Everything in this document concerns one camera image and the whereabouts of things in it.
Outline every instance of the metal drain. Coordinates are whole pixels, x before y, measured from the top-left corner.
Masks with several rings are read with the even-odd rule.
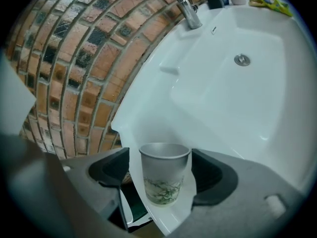
[[[234,57],[234,61],[236,62],[237,65],[240,66],[248,66],[250,64],[250,58],[248,58],[244,54],[238,54]]]

